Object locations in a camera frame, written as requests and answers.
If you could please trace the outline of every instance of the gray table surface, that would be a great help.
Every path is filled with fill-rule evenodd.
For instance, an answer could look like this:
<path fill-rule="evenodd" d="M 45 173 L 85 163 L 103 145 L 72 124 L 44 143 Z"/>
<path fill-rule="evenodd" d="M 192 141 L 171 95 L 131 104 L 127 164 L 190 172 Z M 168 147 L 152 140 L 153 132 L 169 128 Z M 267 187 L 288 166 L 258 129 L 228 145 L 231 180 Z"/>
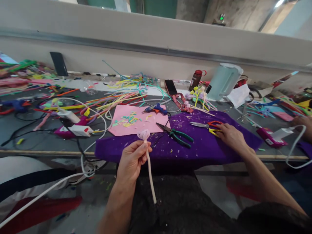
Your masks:
<path fill-rule="evenodd" d="M 20 97 L 27 97 L 27 96 L 32 96 L 37 93 L 48 93 L 48 90 L 46 89 L 40 89 L 40 90 L 34 90 L 34 91 L 28 91 L 28 92 L 23 92 L 15 95 L 8 95 L 2 97 L 2 100 L 12 100 L 15 98 L 20 98 Z M 91 99 L 97 99 L 101 98 L 105 95 L 105 92 L 98 92 L 95 96 L 89 96 L 86 93 L 80 92 L 80 91 L 75 91 L 71 94 L 68 94 L 68 96 L 75 96 L 79 95 L 78 100 L 85 102 L 87 100 Z M 156 98 L 161 98 L 159 96 L 148 96 L 147 99 L 156 99 Z M 243 127 L 254 133 L 255 135 L 258 135 L 256 133 L 256 128 L 253 127 L 249 121 L 245 121 L 244 123 L 241 122 L 241 120 L 237 120 L 241 114 L 239 114 L 234 108 L 231 108 L 230 103 L 226 102 L 214 102 L 214 104 L 217 106 L 219 111 L 225 111 L 227 114 L 229 114 L 234 120 L 239 122 Z M 177 110 L 177 106 L 175 105 L 174 102 L 169 102 L 166 104 L 167 110 L 169 111 L 174 111 Z M 27 113 L 24 114 L 19 114 L 18 116 L 23 119 L 36 119 L 42 115 L 41 112 L 29 110 Z M 268 127 L 273 131 L 276 131 L 282 127 L 289 127 L 290 124 L 288 122 L 285 122 L 279 118 L 261 118 L 260 116 L 257 115 L 251 115 L 249 118 L 253 119 L 256 123 L 258 123 L 262 127 Z M 11 113 L 9 115 L 4 115 L 0 116 L 0 126 L 1 126 L 1 134 L 0 134 L 0 142 L 6 141 L 10 135 L 18 128 L 26 125 L 29 122 L 18 120 L 14 117 L 14 114 Z M 28 132 L 33 130 L 34 127 L 36 127 L 40 121 L 37 123 L 32 124 L 31 126 L 21 130 L 18 132 L 18 135 L 21 135 L 22 133 Z M 58 128 L 62 126 L 61 122 L 58 119 L 49 119 L 47 123 L 44 125 L 42 129 L 53 129 L 53 128 Z M 96 119 L 91 125 L 92 129 L 104 129 L 105 125 L 101 119 Z M 98 139 L 98 136 L 100 136 L 100 133 L 96 134 L 97 136 L 91 136 L 86 139 L 80 140 L 81 146 L 83 149 L 87 148 L 91 143 L 93 143 L 96 139 Z M 104 137 L 112 137 L 112 134 L 107 132 Z M 292 143 L 294 142 L 295 138 L 297 137 L 297 134 L 292 134 L 288 137 L 285 138 L 285 140 L 289 143 L 289 145 L 282 147 L 281 149 L 274 149 L 269 147 L 265 142 L 262 143 L 260 148 L 265 149 L 265 151 L 257 151 L 258 155 L 287 155 Z M 30 133 L 25 136 L 22 136 L 21 138 L 24 138 L 24 142 L 20 145 L 16 145 L 17 140 L 11 141 L 8 143 L 6 146 L 2 148 L 5 150 L 35 150 L 35 151 L 74 151 L 77 152 L 77 144 L 75 140 L 64 140 L 60 137 L 58 137 L 55 134 L 48 133 L 48 132 L 35 132 L 35 133 Z M 94 152 L 95 150 L 95 145 L 89 149 L 89 152 Z M 297 147 L 295 147 L 292 155 L 295 156 L 305 156 L 304 153 Z"/>

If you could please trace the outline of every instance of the smartphone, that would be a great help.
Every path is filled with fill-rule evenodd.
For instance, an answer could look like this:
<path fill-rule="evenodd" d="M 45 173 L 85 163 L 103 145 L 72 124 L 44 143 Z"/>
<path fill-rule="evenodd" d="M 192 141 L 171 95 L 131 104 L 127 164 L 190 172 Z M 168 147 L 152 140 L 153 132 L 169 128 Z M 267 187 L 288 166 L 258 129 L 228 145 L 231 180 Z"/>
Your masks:
<path fill-rule="evenodd" d="M 68 76 L 63 55 L 59 52 L 50 52 L 58 76 Z"/>
<path fill-rule="evenodd" d="M 173 80 L 165 80 L 165 85 L 170 96 L 178 94 Z"/>

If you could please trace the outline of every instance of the green pliers handle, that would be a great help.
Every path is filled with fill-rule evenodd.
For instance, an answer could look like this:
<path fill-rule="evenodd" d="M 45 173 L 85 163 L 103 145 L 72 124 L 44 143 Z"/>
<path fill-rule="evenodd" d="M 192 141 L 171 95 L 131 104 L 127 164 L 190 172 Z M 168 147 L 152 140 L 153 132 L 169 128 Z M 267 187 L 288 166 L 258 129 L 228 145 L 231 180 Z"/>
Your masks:
<path fill-rule="evenodd" d="M 186 143 L 185 141 L 182 141 L 180 138 L 177 137 L 177 135 L 184 137 L 185 139 L 189 140 L 190 142 L 194 142 L 194 139 L 191 138 L 189 135 L 183 133 L 183 132 L 175 130 L 174 128 L 169 133 L 169 136 L 171 136 L 178 144 L 180 144 L 182 146 L 185 146 L 185 147 L 190 149 L 191 145 Z"/>

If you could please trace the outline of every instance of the hand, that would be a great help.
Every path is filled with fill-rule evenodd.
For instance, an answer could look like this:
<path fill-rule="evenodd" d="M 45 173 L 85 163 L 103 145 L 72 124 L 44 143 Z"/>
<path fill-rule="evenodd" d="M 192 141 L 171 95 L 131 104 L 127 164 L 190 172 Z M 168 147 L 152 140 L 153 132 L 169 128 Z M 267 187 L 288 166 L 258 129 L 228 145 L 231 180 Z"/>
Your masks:
<path fill-rule="evenodd" d="M 117 171 L 116 183 L 122 186 L 134 185 L 140 174 L 141 166 L 147 161 L 146 149 L 152 152 L 151 143 L 135 141 L 123 150 Z"/>
<path fill-rule="evenodd" d="M 293 121 L 291 122 L 292 126 L 296 125 L 304 125 L 306 126 L 306 131 L 303 134 L 303 139 L 310 144 L 312 144 L 312 117 L 295 117 Z M 296 130 L 301 131 L 302 127 L 296 128 Z"/>
<path fill-rule="evenodd" d="M 246 150 L 250 151 L 251 153 L 255 153 L 255 151 L 247 145 L 243 134 L 234 126 L 229 125 L 228 123 L 216 126 L 219 127 L 222 132 L 215 133 L 224 143 L 226 143 L 237 153 L 241 154 L 242 152 L 246 152 Z"/>

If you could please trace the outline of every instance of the ceiling light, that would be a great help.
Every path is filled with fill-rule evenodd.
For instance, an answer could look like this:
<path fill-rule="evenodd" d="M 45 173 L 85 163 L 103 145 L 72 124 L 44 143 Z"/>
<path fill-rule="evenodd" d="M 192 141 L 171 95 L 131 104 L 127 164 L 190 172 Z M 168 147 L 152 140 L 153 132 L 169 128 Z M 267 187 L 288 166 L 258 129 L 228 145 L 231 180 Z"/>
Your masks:
<path fill-rule="evenodd" d="M 285 1 L 285 0 L 279 0 L 279 1 L 277 2 L 277 4 L 275 5 L 275 7 L 279 7 L 280 5 L 283 4 L 284 1 Z"/>

